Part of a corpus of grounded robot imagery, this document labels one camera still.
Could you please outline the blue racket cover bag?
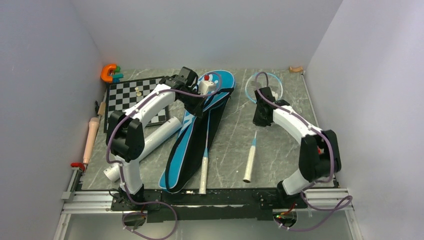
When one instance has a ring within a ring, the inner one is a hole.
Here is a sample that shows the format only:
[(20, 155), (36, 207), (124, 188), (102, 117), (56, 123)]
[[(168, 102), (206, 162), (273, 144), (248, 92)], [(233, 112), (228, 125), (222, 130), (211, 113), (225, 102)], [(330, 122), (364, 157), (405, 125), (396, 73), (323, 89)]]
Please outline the blue racket cover bag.
[(184, 112), (183, 123), (169, 154), (158, 186), (168, 193), (178, 193), (200, 170), (206, 143), (206, 128), (210, 119), (208, 150), (218, 131), (226, 104), (236, 87), (234, 75), (227, 70), (217, 70), (214, 79), (221, 83), (220, 93), (205, 101), (203, 116)]

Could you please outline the blue badminton racket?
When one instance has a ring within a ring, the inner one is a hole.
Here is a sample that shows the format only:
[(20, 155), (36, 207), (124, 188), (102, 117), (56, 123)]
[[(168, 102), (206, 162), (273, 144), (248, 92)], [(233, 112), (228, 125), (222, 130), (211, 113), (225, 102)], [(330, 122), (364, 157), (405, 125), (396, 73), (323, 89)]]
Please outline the blue badminton racket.
[(207, 120), (206, 126), (206, 139), (205, 139), (205, 148), (203, 152), (201, 172), (200, 172), (200, 183), (199, 183), (199, 191), (200, 195), (205, 195), (207, 191), (207, 174), (208, 174), (208, 165), (209, 165), (209, 129), (210, 129), (210, 119)]
[[(272, 96), (276, 100), (280, 100), (283, 97), (284, 88), (282, 81), (273, 73), (266, 72), (260, 73), (256, 72), (253, 74), (246, 82), (244, 91), (247, 98), (253, 102), (255, 105), (257, 103), (255, 90), (263, 87), (270, 87)], [(256, 155), (256, 140), (257, 140), (258, 128), (254, 133), (251, 147), (249, 149), (249, 154), (247, 158), (247, 164), (245, 168), (245, 173), (243, 181), (245, 183), (250, 183), (252, 181), (252, 173)]]

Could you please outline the white shuttlecock tube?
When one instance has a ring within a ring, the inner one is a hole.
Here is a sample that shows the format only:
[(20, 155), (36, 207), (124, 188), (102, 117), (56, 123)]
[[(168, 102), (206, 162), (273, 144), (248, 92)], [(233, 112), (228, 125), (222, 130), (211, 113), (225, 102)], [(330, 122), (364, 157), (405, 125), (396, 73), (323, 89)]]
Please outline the white shuttlecock tube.
[[(163, 144), (173, 134), (175, 134), (182, 127), (181, 121), (173, 116), (165, 123), (163, 123), (158, 129), (145, 138), (145, 147), (141, 155), (136, 159), (140, 163), (145, 157), (147, 157), (153, 150)], [(104, 175), (112, 182), (116, 182), (120, 179), (119, 165), (117, 163), (112, 164), (110, 167), (103, 171)]]

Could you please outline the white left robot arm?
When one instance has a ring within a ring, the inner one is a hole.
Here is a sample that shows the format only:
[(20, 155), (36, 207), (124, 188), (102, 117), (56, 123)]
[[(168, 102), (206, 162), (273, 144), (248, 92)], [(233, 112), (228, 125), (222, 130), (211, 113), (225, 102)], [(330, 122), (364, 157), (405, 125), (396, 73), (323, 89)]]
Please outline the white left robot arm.
[(140, 176), (139, 156), (145, 148), (144, 129), (160, 110), (180, 101), (195, 117), (204, 113), (208, 97), (214, 95), (219, 82), (203, 79), (191, 69), (183, 67), (179, 74), (165, 76), (154, 90), (126, 111), (114, 111), (109, 117), (106, 138), (106, 161), (118, 164), (120, 189), (126, 192), (124, 204), (131, 210), (144, 203), (144, 184)]

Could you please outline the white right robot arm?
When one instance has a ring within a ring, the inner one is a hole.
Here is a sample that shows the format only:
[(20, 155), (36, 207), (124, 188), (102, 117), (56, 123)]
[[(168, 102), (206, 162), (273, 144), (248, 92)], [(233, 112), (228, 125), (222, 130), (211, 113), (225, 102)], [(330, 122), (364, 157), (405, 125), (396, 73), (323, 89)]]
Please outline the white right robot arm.
[(287, 208), (295, 195), (314, 183), (323, 183), (342, 168), (337, 135), (323, 130), (303, 118), (285, 100), (276, 100), (270, 87), (254, 92), (256, 109), (253, 123), (258, 127), (276, 124), (287, 131), (300, 145), (298, 168), (278, 183), (281, 189), (275, 194), (276, 203)]

